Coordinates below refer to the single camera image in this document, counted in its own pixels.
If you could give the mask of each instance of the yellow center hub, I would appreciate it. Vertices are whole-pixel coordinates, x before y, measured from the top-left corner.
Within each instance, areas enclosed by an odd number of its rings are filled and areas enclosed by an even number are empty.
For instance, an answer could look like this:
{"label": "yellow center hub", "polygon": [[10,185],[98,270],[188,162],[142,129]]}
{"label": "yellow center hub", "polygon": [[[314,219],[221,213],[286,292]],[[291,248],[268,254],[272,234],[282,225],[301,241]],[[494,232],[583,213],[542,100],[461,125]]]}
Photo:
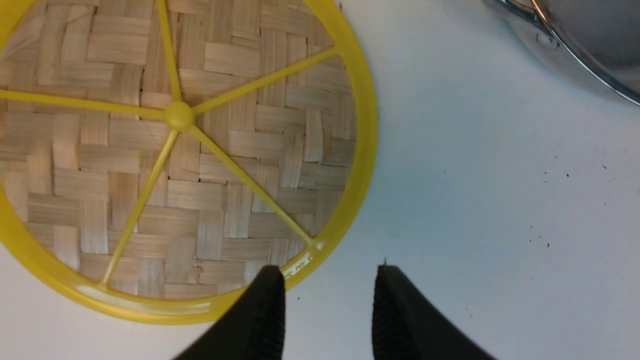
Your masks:
{"label": "yellow center hub", "polygon": [[164,108],[164,122],[173,130],[187,131],[195,123],[195,116],[189,105],[175,101]]}

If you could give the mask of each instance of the white surface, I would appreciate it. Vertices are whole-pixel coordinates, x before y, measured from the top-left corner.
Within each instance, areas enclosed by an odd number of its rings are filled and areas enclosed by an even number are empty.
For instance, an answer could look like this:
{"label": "white surface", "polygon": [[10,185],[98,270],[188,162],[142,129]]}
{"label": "white surface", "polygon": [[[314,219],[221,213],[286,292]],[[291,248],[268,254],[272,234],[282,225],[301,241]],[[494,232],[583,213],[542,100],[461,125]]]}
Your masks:
{"label": "white surface", "polygon": [[[342,2],[378,162],[348,236],[288,294],[285,358],[370,359],[386,257],[501,359],[637,359],[640,109],[547,71],[479,1]],[[3,359],[168,359],[205,329],[84,309],[3,248],[0,274]]]}

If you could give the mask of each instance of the woven bamboo base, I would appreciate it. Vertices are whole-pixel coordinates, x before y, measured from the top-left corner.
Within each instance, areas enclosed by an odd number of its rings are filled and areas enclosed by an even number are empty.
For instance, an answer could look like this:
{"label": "woven bamboo base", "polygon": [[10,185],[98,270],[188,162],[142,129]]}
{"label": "woven bamboo base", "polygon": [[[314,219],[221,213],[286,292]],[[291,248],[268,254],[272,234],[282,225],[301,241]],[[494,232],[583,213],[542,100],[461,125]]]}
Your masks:
{"label": "woven bamboo base", "polygon": [[[169,0],[191,105],[332,45],[299,0]],[[0,56],[0,88],[164,108],[172,101],[153,0],[40,0]],[[196,123],[310,235],[355,150],[339,57],[198,116]],[[122,113],[0,99],[0,179],[60,261],[98,281],[170,129]],[[190,299],[248,284],[305,246],[190,133],[182,133],[109,285]]]}

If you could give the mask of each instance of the yellow plastic spoke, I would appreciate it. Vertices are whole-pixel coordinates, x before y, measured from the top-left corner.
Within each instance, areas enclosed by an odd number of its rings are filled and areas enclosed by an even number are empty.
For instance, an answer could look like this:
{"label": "yellow plastic spoke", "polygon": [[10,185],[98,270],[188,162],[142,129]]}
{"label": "yellow plastic spoke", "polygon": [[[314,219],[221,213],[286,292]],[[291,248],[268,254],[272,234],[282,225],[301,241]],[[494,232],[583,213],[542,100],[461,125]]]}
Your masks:
{"label": "yellow plastic spoke", "polygon": [[74,99],[71,97],[32,94],[30,92],[17,92],[0,90],[0,99],[38,102],[40,104],[68,106],[87,110],[111,111],[114,113],[127,113],[139,115],[150,119],[162,119],[163,111],[158,109],[142,108],[133,105],[112,104],[110,102]]}
{"label": "yellow plastic spoke", "polygon": [[171,83],[171,94],[174,101],[182,101],[180,91],[180,79],[178,78],[178,66],[173,55],[173,44],[171,42],[171,27],[169,26],[169,13],[166,9],[166,0],[158,0],[158,20],[160,21],[160,32],[162,33],[162,44],[164,47],[164,57],[166,68],[169,71],[169,82]]}
{"label": "yellow plastic spoke", "polygon": [[275,213],[293,231],[295,231],[298,236],[300,236],[300,238],[305,240],[307,245],[313,243],[313,238],[309,236],[307,232],[302,229],[300,225],[298,225],[298,223],[296,223],[296,221],[293,220],[289,216],[289,214],[287,214],[284,209],[282,209],[280,205],[278,205],[278,203],[275,202],[275,200],[273,200],[271,196],[269,196],[269,194],[264,191],[264,189],[262,189],[262,187],[260,187],[260,185],[258,185],[258,183],[256,183],[240,166],[238,166],[238,164],[236,164],[231,158],[229,158],[229,156],[225,154],[225,152],[222,151],[222,149],[220,149],[220,147],[218,147],[216,143],[209,139],[209,137],[205,133],[203,133],[202,130],[194,126],[191,128],[191,132],[198,138],[198,140],[200,140],[207,148],[209,148],[209,150],[211,150],[211,152],[213,152],[213,154],[217,156],[218,159],[220,159],[220,161],[222,161],[222,163],[229,168],[229,170],[231,170],[238,178],[240,178],[240,180],[244,181],[244,183],[247,184],[247,186],[249,186],[249,188],[251,188],[251,190],[253,190],[253,192],[255,192],[256,195],[260,197],[260,199],[262,199],[262,201],[269,205],[269,207],[273,209],[273,211],[275,211]]}
{"label": "yellow plastic spoke", "polygon": [[226,92],[216,98],[213,98],[203,104],[200,104],[196,107],[193,108],[193,113],[195,115],[200,115],[203,113],[206,113],[207,111],[215,108],[216,106],[222,105],[226,102],[229,102],[233,99],[237,99],[238,97],[242,96],[242,95],[246,95],[249,94],[250,92],[257,90],[258,88],[261,88],[263,86],[269,85],[270,83],[273,83],[279,79],[282,79],[286,76],[289,76],[291,74],[295,74],[296,72],[302,71],[312,65],[315,65],[321,61],[325,61],[328,58],[338,55],[338,49],[336,47],[332,47],[329,50],[325,50],[321,53],[318,53],[316,55],[313,55],[309,58],[306,58],[302,61],[299,61],[293,65],[290,65],[284,69],[280,69],[276,72],[272,72],[267,76],[264,76],[263,78],[260,78],[258,80],[252,81],[248,84],[245,84],[243,86],[240,86],[238,88],[235,88],[229,92]]}
{"label": "yellow plastic spoke", "polygon": [[147,203],[147,200],[151,196],[151,192],[153,191],[154,186],[156,185],[156,182],[158,180],[158,177],[160,176],[160,173],[162,172],[164,164],[166,163],[166,160],[169,158],[171,149],[175,145],[175,141],[178,139],[178,134],[180,134],[180,132],[176,130],[172,130],[171,133],[169,133],[169,137],[166,139],[166,142],[164,143],[164,147],[160,152],[160,156],[158,156],[158,159],[156,160],[156,163],[154,164],[154,167],[151,170],[151,174],[149,174],[149,178],[147,179],[147,182],[145,183],[144,187],[142,188],[142,191],[140,192],[140,197],[138,198],[136,205],[133,207],[133,211],[131,212],[131,215],[129,215],[129,218],[127,219],[127,223],[125,224],[124,230],[122,231],[120,241],[118,241],[118,246],[113,252],[113,256],[111,257],[111,261],[107,266],[107,270],[105,270],[104,275],[102,276],[102,280],[100,281],[101,285],[106,286],[109,283],[109,280],[111,279],[111,276],[113,275],[113,272],[115,271],[116,266],[118,266],[118,262],[122,257],[122,254],[124,253],[124,249],[126,248],[127,243],[129,242],[129,238],[133,233],[133,229],[136,227],[138,218],[142,214],[142,211],[145,208],[145,204]]}

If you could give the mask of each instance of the stainless steel pot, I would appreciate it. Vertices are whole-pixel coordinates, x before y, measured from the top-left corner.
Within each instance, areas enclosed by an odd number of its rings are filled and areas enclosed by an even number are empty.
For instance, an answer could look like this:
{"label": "stainless steel pot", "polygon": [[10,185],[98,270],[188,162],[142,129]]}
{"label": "stainless steel pot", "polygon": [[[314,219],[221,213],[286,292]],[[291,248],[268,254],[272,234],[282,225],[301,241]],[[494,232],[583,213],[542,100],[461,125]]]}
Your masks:
{"label": "stainless steel pot", "polygon": [[640,106],[640,0],[483,0],[542,62]]}

